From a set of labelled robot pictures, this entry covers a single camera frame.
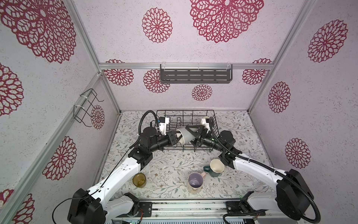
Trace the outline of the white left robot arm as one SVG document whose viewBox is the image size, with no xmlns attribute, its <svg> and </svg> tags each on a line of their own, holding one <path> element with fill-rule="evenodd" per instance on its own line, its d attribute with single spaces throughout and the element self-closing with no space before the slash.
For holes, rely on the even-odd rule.
<svg viewBox="0 0 358 224">
<path fill-rule="evenodd" d="M 104 224 L 121 215 L 142 216 L 139 199 L 133 194 L 126 193 L 116 200 L 111 200 L 112 196 L 153 159 L 154 151 L 174 146 L 182 139 L 178 131 L 162 135 L 153 127 L 145 128 L 118 168 L 88 190 L 75 192 L 67 220 L 72 224 Z"/>
</svg>

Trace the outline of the amber glass cup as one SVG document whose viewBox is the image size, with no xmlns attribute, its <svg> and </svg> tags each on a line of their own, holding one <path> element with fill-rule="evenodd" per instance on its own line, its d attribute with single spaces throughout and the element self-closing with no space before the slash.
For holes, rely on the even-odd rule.
<svg viewBox="0 0 358 224">
<path fill-rule="evenodd" d="M 137 173 L 133 179 L 132 179 L 132 183 L 137 187 L 137 188 L 143 188 L 146 185 L 146 176 L 143 173 Z"/>
</svg>

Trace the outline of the pink mug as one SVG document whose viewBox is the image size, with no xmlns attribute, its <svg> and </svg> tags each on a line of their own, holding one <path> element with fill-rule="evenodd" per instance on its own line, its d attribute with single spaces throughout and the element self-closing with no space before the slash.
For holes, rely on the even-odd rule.
<svg viewBox="0 0 358 224">
<path fill-rule="evenodd" d="M 206 175 L 206 172 L 193 172 L 188 176 L 187 188 L 191 194 L 198 194 L 201 191 Z"/>
</svg>

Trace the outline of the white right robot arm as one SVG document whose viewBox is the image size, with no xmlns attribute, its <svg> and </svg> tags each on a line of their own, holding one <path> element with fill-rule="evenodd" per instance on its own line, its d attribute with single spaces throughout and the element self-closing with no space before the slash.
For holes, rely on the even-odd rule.
<svg viewBox="0 0 358 224">
<path fill-rule="evenodd" d="M 235 139 L 230 131 L 222 131 L 216 136 L 203 125 L 186 126 L 184 131 L 181 137 L 184 143 L 191 142 L 194 146 L 204 145 L 220 151 L 219 159 L 225 166 L 243 171 L 275 189 L 274 205 L 287 217 L 312 224 L 321 221 L 314 196 L 298 171 L 278 170 L 249 158 L 234 147 Z"/>
</svg>

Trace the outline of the grey cream cup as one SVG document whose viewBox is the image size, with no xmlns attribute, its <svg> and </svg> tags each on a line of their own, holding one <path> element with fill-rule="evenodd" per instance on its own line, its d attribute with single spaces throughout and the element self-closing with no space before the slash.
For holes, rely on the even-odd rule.
<svg viewBox="0 0 358 224">
<path fill-rule="evenodd" d="M 180 131 L 183 135 L 183 144 L 185 145 L 187 143 L 189 143 L 190 141 L 196 139 L 196 137 L 192 136 L 186 129 L 185 127 L 180 127 L 178 129 L 176 129 L 176 131 Z"/>
</svg>

